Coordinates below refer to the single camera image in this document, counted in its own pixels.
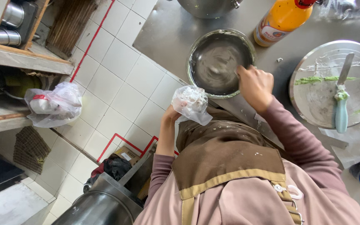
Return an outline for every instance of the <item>stainless steel cup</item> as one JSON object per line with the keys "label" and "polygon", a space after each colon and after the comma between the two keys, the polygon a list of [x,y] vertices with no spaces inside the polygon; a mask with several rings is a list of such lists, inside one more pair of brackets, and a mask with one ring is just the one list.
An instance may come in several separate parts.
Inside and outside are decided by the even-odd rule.
{"label": "stainless steel cup", "polygon": [[22,25],[24,19],[24,11],[22,6],[10,2],[5,10],[2,24],[12,28],[18,28]]}
{"label": "stainless steel cup", "polygon": [[20,45],[22,38],[15,30],[0,29],[0,44],[2,45]]}

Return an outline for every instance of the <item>offset spatula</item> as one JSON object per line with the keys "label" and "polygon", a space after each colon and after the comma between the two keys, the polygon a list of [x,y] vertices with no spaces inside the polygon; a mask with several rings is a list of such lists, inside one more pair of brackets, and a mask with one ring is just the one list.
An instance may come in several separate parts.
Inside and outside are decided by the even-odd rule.
{"label": "offset spatula", "polygon": [[336,129],[340,134],[344,133],[348,126],[347,99],[349,94],[345,91],[344,83],[347,80],[354,56],[355,54],[349,53],[347,57],[345,57],[345,62],[337,81],[338,92],[334,96],[337,100]]}

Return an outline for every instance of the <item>light blue spatula handle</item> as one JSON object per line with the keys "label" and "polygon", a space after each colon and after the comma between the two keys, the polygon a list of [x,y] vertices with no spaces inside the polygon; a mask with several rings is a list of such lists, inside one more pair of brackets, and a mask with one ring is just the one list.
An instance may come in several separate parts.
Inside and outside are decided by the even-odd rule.
{"label": "light blue spatula handle", "polygon": [[336,129],[340,134],[345,133],[348,126],[347,99],[337,101]]}

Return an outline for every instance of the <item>brown apron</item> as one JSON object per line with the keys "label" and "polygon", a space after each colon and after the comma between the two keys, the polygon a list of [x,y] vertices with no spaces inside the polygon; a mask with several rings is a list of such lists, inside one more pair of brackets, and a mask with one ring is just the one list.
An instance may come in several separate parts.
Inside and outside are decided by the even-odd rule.
{"label": "brown apron", "polygon": [[266,146],[262,135],[245,124],[223,121],[228,112],[210,108],[214,117],[206,126],[193,121],[180,123],[177,148],[181,154],[172,169],[180,191],[182,225],[190,225],[194,197],[211,187],[241,177],[268,180],[286,204],[295,224],[301,214],[286,188],[286,174],[279,151]]}

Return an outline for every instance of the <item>red bottle cap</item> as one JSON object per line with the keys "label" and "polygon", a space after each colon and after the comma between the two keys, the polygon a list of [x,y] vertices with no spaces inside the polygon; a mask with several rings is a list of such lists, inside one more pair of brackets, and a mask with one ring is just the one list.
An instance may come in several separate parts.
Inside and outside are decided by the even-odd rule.
{"label": "red bottle cap", "polygon": [[294,0],[295,5],[298,8],[307,9],[313,5],[313,3],[316,2],[316,0]]}

